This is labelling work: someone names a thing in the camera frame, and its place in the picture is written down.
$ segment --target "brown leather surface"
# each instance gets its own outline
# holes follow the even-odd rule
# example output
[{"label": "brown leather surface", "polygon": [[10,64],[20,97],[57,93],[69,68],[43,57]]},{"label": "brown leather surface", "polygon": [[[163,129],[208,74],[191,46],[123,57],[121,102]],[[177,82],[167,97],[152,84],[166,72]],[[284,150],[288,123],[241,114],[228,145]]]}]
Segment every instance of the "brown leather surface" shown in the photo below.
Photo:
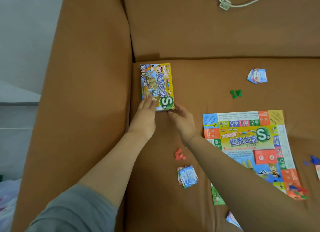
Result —
[{"label": "brown leather surface", "polygon": [[[314,166],[306,166],[303,161],[309,160],[310,154],[320,156],[320,59],[248,58],[166,62],[171,63],[175,101],[193,113],[196,127],[202,135],[202,114],[205,113],[283,109],[300,181],[310,191],[306,201],[296,201],[298,209],[305,207],[315,217],[318,216],[320,182]],[[255,85],[247,81],[251,68],[266,68],[269,82]],[[236,89],[242,89],[243,96],[232,99],[230,90]],[[135,63],[132,70],[131,118],[140,101],[140,63]],[[226,222],[227,206],[213,205],[210,182],[190,151],[183,147],[167,113],[156,113],[155,121],[155,133],[139,154],[127,187],[126,231],[240,231]],[[174,159],[179,147],[187,157],[185,161]],[[199,182],[183,189],[178,184],[177,167],[190,164],[194,166]]]},{"label": "brown leather surface", "polygon": [[[136,61],[320,56],[318,0],[124,0]],[[230,0],[242,4],[250,0]]]},{"label": "brown leather surface", "polygon": [[121,0],[63,0],[12,232],[25,230],[122,137],[131,63]]}]

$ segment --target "gray sleeve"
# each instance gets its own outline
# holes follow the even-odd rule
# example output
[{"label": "gray sleeve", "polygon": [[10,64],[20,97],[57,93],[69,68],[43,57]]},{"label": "gray sleeve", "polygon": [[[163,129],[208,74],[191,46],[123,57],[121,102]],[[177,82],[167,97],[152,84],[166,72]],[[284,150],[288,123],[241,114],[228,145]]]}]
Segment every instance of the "gray sleeve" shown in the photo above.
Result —
[{"label": "gray sleeve", "polygon": [[114,231],[118,208],[83,185],[74,185],[52,200],[26,232]]}]

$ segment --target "person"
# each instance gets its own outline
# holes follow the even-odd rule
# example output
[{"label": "person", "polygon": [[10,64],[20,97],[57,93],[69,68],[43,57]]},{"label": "person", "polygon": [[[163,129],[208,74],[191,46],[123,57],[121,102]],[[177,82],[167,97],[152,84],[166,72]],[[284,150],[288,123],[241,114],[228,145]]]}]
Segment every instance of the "person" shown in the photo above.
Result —
[{"label": "person", "polygon": [[[206,141],[196,130],[193,115],[175,106],[178,113],[168,115],[182,143],[244,231],[318,231],[306,209],[297,209],[292,198]],[[113,231],[134,162],[156,129],[155,110],[151,96],[142,100],[118,144],[76,185],[52,200],[26,231]]]}]

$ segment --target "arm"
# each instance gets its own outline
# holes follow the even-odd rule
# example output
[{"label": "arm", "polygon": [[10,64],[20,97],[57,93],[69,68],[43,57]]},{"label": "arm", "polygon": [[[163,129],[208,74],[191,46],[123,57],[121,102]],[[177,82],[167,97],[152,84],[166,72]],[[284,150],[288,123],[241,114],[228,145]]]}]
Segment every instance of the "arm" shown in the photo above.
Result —
[{"label": "arm", "polygon": [[142,100],[128,132],[118,144],[80,181],[119,207],[131,175],[134,162],[146,142],[152,137],[156,102],[151,95]]},{"label": "arm", "polygon": [[244,231],[316,231],[316,222],[298,202],[201,137],[193,116],[177,105],[169,112],[183,144],[193,153]]}]

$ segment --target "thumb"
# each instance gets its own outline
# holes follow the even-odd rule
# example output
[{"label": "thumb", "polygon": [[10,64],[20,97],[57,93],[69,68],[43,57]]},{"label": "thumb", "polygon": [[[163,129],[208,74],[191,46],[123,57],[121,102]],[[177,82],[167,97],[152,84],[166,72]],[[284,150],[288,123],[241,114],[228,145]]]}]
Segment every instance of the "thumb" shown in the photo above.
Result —
[{"label": "thumb", "polygon": [[180,117],[177,113],[174,113],[172,111],[168,111],[168,115],[173,122],[176,122],[176,120]]}]

